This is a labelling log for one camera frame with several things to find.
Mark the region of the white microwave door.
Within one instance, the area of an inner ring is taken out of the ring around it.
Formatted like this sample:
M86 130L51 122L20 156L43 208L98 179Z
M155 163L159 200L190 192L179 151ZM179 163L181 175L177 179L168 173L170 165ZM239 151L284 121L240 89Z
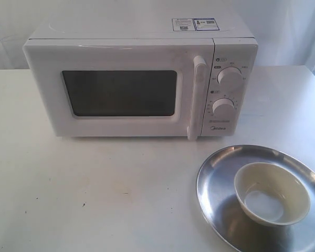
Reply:
M201 134L210 38L30 39L23 49L59 137Z

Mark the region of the cream ceramic bowl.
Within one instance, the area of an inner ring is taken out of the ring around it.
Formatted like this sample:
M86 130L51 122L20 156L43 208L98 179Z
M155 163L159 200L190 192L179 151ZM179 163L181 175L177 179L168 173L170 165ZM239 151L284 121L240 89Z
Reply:
M290 226L310 210L310 196L303 183L286 169L265 162L241 167L234 189L244 213L264 226Z

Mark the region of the white microwave oven body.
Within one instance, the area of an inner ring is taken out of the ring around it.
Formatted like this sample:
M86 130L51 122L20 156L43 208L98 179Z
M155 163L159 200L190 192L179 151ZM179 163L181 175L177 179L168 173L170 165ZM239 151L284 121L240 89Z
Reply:
M215 18L219 31L173 31L172 18ZM71 7L57 13L40 26L30 39L200 39L210 38L215 45L209 84L205 92L201 137L229 136L235 132L257 42L242 21L223 11L217 18L208 10L158 10L156 7L129 8L105 6ZM220 85L217 76L227 67L241 71L241 85ZM213 103L222 98L234 103L235 115L229 119L213 115Z

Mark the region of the lower white control knob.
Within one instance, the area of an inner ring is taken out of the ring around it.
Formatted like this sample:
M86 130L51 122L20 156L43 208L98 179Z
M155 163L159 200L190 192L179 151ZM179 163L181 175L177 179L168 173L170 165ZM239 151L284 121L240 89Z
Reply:
M212 105L213 115L218 118L229 119L235 115L234 103L227 98L216 100Z

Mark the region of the white control knob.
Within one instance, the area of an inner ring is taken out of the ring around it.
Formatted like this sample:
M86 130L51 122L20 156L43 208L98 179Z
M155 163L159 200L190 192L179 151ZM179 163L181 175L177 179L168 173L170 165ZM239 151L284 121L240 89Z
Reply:
M216 100L212 105L213 115L218 118L229 119L235 115L234 103L227 98Z
M241 71L236 67L227 67L220 71L217 76L220 85L241 85L243 76Z

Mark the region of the round stainless steel plate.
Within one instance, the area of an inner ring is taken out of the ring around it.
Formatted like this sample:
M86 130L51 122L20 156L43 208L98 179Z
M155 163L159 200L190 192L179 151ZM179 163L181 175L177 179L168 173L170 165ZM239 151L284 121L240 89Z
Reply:
M290 226L256 223L242 210L234 176L244 165L266 162L295 175L310 196L306 217ZM202 164L196 194L205 220L236 251L315 251L315 172L280 151L257 145L233 145L216 151Z

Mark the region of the upper white control knob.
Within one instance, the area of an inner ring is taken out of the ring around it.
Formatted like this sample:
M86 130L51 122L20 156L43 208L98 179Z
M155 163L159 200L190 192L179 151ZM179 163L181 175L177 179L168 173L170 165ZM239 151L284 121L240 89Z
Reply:
M217 76L220 85L241 85L243 76L241 71L236 67L227 67L220 71Z

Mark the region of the blue white label sticker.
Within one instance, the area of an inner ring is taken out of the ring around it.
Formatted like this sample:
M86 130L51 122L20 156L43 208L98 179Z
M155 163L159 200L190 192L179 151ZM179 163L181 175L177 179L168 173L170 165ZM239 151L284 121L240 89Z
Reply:
M172 18L173 31L219 31L215 18Z

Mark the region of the white curtain backdrop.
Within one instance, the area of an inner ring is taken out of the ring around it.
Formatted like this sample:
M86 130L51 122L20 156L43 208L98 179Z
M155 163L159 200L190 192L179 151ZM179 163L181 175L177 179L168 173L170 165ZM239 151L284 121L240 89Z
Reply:
M22 46L58 1L0 1L0 69L26 69ZM315 74L315 1L228 1L256 37L259 66Z

